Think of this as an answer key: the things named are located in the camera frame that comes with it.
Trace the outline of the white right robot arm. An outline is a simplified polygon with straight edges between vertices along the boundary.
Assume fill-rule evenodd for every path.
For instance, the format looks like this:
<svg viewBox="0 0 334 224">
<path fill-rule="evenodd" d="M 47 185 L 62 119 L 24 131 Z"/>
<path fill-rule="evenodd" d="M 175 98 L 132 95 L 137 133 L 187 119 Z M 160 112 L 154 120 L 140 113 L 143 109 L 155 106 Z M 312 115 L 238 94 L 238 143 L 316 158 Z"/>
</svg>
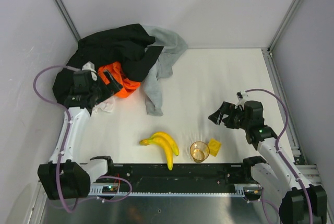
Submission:
<svg viewBox="0 0 334 224">
<path fill-rule="evenodd" d="M 247 142 L 260 154 L 244 159 L 247 172 L 270 194 L 282 223 L 326 223 L 326 191 L 321 185 L 314 185 L 286 157 L 277 134 L 265 124 L 263 110 L 258 101 L 243 105 L 225 101 L 208 119 L 216 125 L 245 131 Z"/>
</svg>

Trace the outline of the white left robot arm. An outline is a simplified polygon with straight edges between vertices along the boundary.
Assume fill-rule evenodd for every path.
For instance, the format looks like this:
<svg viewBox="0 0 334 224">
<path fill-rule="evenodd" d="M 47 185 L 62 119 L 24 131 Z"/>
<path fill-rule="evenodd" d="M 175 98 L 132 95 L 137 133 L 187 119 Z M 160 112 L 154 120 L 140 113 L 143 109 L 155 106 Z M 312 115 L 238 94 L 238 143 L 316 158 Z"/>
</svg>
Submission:
<svg viewBox="0 0 334 224">
<path fill-rule="evenodd" d="M 91 69 L 71 69 L 73 83 L 59 107 L 64 121 L 49 161 L 38 167 L 39 180 L 50 200 L 87 197 L 90 186 L 114 169 L 110 156 L 95 156 L 80 163 L 80 148 L 93 108 L 107 92 L 105 84 Z"/>
</svg>

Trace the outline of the white cloth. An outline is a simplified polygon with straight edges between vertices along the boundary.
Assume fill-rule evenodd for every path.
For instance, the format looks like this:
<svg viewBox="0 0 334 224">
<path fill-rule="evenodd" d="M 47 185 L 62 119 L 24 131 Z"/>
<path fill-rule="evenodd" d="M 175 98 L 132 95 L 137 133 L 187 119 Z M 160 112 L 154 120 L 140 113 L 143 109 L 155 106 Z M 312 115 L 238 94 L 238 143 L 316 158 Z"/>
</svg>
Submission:
<svg viewBox="0 0 334 224">
<path fill-rule="evenodd" d="M 114 111 L 114 107 L 115 107 L 115 98 L 110 97 L 105 101 L 97 104 L 92 109 L 92 114 L 98 114 L 99 112 L 112 113 Z"/>
</svg>

